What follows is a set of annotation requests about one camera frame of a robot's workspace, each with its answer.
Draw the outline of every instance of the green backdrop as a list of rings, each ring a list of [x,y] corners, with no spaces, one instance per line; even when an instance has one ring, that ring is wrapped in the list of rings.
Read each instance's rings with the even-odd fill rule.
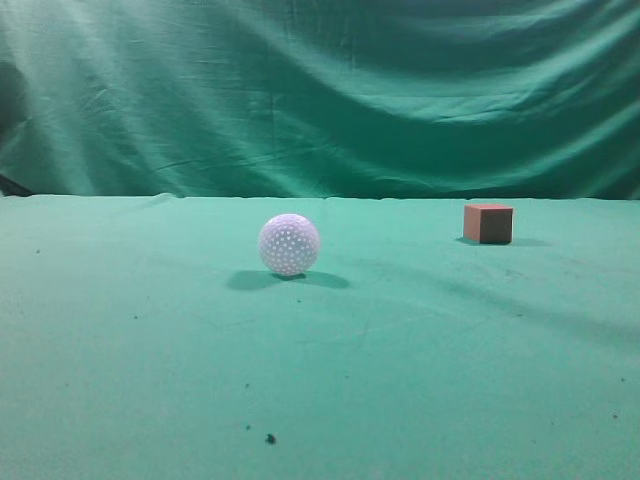
[[[0,0],[0,175],[637,199],[639,25],[638,0]]]

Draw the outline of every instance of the white dimpled ball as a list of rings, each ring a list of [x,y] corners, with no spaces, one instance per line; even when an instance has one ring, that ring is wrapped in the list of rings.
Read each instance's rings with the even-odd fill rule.
[[[290,277],[305,272],[318,258],[320,235],[307,218],[285,213],[260,231],[260,257],[274,272]]]

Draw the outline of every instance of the table surface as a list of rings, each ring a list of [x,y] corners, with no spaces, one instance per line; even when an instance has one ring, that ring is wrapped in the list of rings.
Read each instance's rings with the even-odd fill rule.
[[[497,202],[0,199],[0,477],[640,478],[640,202]]]

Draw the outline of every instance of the red cube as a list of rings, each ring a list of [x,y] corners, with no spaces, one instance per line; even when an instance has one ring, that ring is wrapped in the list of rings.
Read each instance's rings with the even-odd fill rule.
[[[464,236],[478,243],[511,243],[513,208],[496,204],[464,206]]]

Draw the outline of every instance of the wooden block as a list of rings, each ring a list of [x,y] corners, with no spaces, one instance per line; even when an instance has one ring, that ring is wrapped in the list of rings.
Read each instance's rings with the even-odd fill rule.
[[[478,243],[511,243],[513,208],[497,204],[464,206],[464,236]]]

